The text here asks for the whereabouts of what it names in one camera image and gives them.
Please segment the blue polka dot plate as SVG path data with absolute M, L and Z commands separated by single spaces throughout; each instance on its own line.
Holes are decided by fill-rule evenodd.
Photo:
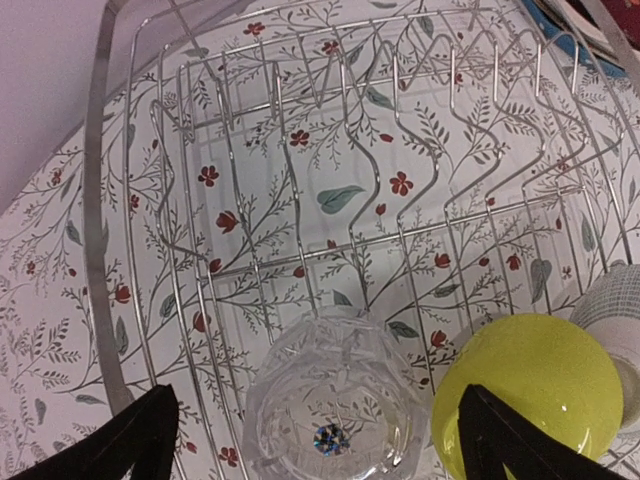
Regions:
M 575 26 L 569 29 L 559 26 L 551 20 L 537 5 L 536 1 L 522 1 L 522 6 L 535 25 L 547 40 L 571 58 L 578 58 L 578 63 L 594 69 L 598 64 L 602 71 L 611 78 L 626 78 L 627 73 L 616 58 L 612 47 L 607 44 L 587 40 Z

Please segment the white ribbed plate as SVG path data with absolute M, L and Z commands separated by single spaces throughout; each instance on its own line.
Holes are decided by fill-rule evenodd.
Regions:
M 587 40 L 601 44 L 608 43 L 605 35 L 580 1 L 538 0 L 536 5 L 559 26 L 566 29 L 575 26 Z

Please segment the clear glass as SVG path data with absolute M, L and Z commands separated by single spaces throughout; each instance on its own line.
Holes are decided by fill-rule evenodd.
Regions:
M 430 416 L 414 384 L 371 313 L 306 312 L 247 391 L 243 458 L 259 479 L 411 479 Z

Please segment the dark red black plate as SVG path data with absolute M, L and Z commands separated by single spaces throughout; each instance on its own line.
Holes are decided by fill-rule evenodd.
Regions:
M 640 0 L 603 0 L 602 4 L 624 32 L 631 46 L 638 50 L 640 41 Z

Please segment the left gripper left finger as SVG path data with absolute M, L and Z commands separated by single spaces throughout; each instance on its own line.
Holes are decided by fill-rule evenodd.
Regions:
M 37 479 L 168 479 L 179 408 L 170 385 L 156 385 L 82 441 L 21 472 Z

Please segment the yellow green bowl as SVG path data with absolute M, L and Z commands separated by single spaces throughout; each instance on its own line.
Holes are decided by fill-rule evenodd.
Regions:
M 454 479 L 465 476 L 458 405 L 476 384 L 592 460 L 607 452 L 622 424 L 621 380 L 593 336 L 545 314 L 503 317 L 470 338 L 436 389 L 431 436 Z

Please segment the white grey patterned bowl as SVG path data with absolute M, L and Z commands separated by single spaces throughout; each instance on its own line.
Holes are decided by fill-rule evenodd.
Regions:
M 577 302 L 569 320 L 592 335 L 611 357 L 623 389 L 619 433 L 639 435 L 639 266 L 601 275 Z

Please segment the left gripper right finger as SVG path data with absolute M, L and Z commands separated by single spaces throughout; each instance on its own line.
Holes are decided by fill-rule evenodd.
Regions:
M 468 479 L 594 479 L 620 475 L 554 440 L 482 385 L 469 385 L 458 406 Z

